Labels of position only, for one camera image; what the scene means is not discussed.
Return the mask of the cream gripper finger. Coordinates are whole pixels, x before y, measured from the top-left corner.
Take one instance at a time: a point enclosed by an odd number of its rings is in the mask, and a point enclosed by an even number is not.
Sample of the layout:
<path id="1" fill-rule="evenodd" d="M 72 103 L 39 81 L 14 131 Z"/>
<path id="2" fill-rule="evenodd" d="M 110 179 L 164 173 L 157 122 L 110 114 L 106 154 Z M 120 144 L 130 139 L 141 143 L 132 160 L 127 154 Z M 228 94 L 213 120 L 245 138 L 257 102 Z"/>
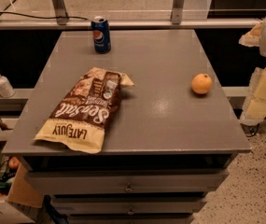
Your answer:
<path id="1" fill-rule="evenodd" d="M 249 32 L 242 35 L 239 39 L 238 43 L 242 46 L 246 47 L 258 47 L 259 46 L 259 37 L 260 37 L 260 30 L 262 27 L 263 22 L 259 22 L 256 24 Z"/>
<path id="2" fill-rule="evenodd" d="M 253 72 L 248 94 L 245 98 L 240 122 L 246 126 L 256 126 L 266 118 L 266 67 Z"/>

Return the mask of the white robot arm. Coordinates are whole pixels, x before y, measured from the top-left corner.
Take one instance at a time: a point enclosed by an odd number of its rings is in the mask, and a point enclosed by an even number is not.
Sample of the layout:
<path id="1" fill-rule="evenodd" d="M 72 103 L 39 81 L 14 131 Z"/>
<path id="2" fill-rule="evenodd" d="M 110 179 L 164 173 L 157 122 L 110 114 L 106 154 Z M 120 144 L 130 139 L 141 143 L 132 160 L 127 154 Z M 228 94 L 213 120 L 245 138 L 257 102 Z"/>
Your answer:
<path id="1" fill-rule="evenodd" d="M 239 43 L 246 47 L 258 47 L 260 55 L 266 58 L 266 17 L 245 35 L 242 35 Z M 263 122 L 265 117 L 266 67 L 264 69 L 256 68 L 250 78 L 240 122 L 246 126 L 255 126 Z"/>

